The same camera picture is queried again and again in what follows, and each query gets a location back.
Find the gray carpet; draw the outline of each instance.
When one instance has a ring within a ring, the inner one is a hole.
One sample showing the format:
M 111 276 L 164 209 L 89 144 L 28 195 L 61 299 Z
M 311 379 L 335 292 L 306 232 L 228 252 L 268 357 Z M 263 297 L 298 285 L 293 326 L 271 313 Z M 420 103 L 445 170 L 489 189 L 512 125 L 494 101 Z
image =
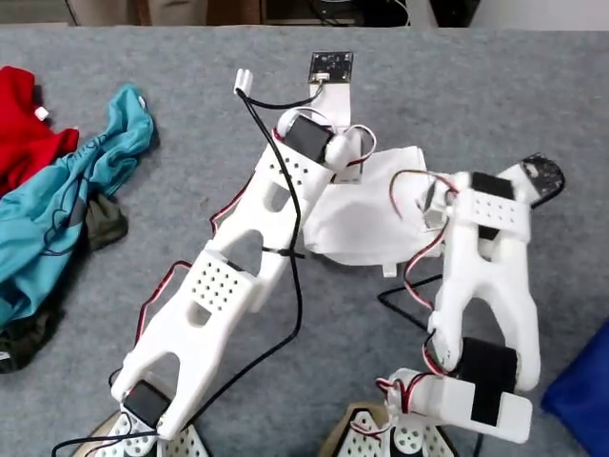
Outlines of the gray carpet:
M 246 27 L 0 31 L 0 64 L 38 75 L 57 127 L 78 126 L 84 137 L 99 131 L 107 101 L 131 81 L 146 94 L 162 141 L 119 192 L 128 237 L 72 270 L 58 333 L 27 369 L 0 378 L 0 455 L 49 455 L 116 408 L 106 379 L 132 344 L 138 306 L 174 259 L 195 258 L 210 235 L 207 218 L 264 146 L 232 95 L 236 69 L 252 69 L 258 98 L 288 101 L 305 95 L 313 50 L 355 51 L 353 119 L 373 128 L 383 149 L 418 145 L 431 169 L 447 172 L 498 172 L 536 151 L 562 166 L 565 192 L 533 218 L 543 369 L 530 394 L 531 438 L 523 446 L 490 438 L 482 455 L 582 455 L 539 399 L 609 311 L 609 35 Z M 426 261 L 419 274 L 440 268 Z M 319 259 L 301 262 L 301 274 L 298 340 L 199 424 L 216 456 L 315 455 L 350 402 L 381 400 L 375 376 L 423 369 L 421 334 L 374 299 L 397 281 Z M 290 332 L 294 303 L 286 273 L 262 312 L 237 327 L 214 390 Z M 402 305 L 423 317 L 413 302 Z M 497 338 L 485 307 L 470 307 L 464 326 Z M 474 434 L 447 431 L 470 455 Z

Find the white plastic part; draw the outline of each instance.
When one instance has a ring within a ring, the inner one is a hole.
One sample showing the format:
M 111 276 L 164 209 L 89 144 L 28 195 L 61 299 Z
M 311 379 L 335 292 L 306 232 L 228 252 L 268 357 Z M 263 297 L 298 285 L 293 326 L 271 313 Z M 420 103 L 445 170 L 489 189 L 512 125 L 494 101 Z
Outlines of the white plastic part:
M 122 402 L 150 365 L 165 354 L 175 354 L 180 360 L 176 395 L 158 426 L 159 435 L 171 440 L 205 394 L 226 339 L 249 307 L 256 284 L 256 278 L 229 265 L 220 253 L 204 249 L 125 358 L 112 396 Z M 209 313 L 206 322 L 200 320 L 199 308 Z
M 332 138 L 325 147 L 325 162 L 333 171 L 340 173 L 349 162 L 349 139 L 343 133 Z
M 309 94 L 312 97 L 319 88 L 318 84 L 309 85 Z M 339 129 L 343 131 L 351 125 L 351 85 L 324 84 L 322 93 L 311 102 L 311 107 L 318 109 Z M 320 124 L 324 119 L 313 116 L 313 120 Z
M 276 146 L 289 170 L 303 224 L 334 173 L 281 142 Z M 341 154 L 333 159 L 344 162 Z M 190 419 L 216 373 L 232 330 L 247 309 L 260 309 L 287 265 L 288 257 L 272 250 L 289 247 L 296 213 L 291 200 L 279 211 L 271 208 L 279 187 L 287 189 L 287 183 L 267 145 L 239 204 L 125 358 L 111 390 L 119 402 L 160 357 L 173 353 L 180 361 L 175 397 L 157 426 L 162 439 L 172 440 Z M 271 249 L 263 252 L 256 277 L 225 258 L 231 246 L 250 231 L 259 231 L 264 246 Z M 203 309 L 206 321 L 200 317 Z
M 400 368 L 390 378 L 394 382 L 401 379 L 408 386 L 417 371 Z M 496 436 L 515 443 L 528 440 L 531 429 L 533 405 L 523 397 L 504 392 L 497 426 L 471 420 L 472 406 L 476 386 L 448 376 L 426 376 L 414 387 L 410 401 L 410 411 L 430 418 L 431 423 L 448 424 L 478 433 Z M 403 416 L 399 390 L 391 388 L 387 395 L 387 410 Z
M 458 173 L 456 181 L 461 191 L 447 209 L 443 281 L 429 319 L 429 331 L 436 331 L 434 349 L 446 370 L 457 366 L 463 312 L 473 298 L 481 298 L 491 307 L 505 345 L 518 353 L 516 388 L 530 390 L 540 378 L 537 307 L 526 255 L 531 209 L 521 192 L 516 201 L 508 200 L 471 189 L 467 173 Z M 479 251 L 479 225 L 499 230 L 488 258 Z
M 123 410 L 123 414 L 112 426 L 108 433 L 108 443 L 112 442 L 112 436 L 150 430 L 148 426 L 142 424 L 132 415 L 129 415 L 132 425 L 129 428 L 127 414 L 128 412 Z M 112 446 L 103 447 L 91 454 L 90 457 L 144 457 L 148 456 L 154 443 L 156 443 L 156 439 L 151 436 L 132 438 L 120 441 Z M 171 442 L 159 440 L 156 455 L 157 457 L 208 457 L 209 453 L 195 427 L 190 426 Z
M 292 125 L 294 124 L 296 118 L 300 115 L 301 114 L 298 112 L 297 109 L 289 109 L 288 111 L 283 113 L 277 121 L 277 133 L 279 133 L 282 138 L 285 137 L 285 135 L 292 128 Z
M 240 89 L 246 96 L 251 93 L 251 85 L 254 82 L 254 75 L 250 70 L 238 69 L 237 77 L 235 78 L 235 87 L 233 92 L 237 94 L 237 89 Z
M 353 420 L 368 431 L 381 428 L 367 410 L 358 411 Z M 419 415 L 404 415 L 396 427 L 380 435 L 380 440 L 366 437 L 348 424 L 347 427 L 341 447 L 334 454 L 336 457 L 391 457 L 392 436 L 396 449 L 406 455 L 417 455 L 422 451 L 423 457 L 454 456 L 438 428 Z
M 49 117 L 49 112 L 45 109 L 45 107 L 38 107 L 34 111 L 34 115 L 38 118 L 39 121 L 44 121 Z

